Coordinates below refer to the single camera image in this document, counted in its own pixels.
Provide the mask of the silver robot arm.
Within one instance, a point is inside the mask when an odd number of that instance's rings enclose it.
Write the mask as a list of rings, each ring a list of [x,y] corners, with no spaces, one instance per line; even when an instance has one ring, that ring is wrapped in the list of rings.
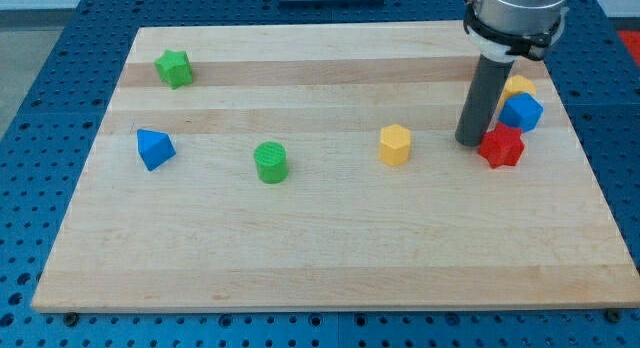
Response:
[[[485,26],[509,35],[536,35],[560,20],[566,0],[465,0]]]

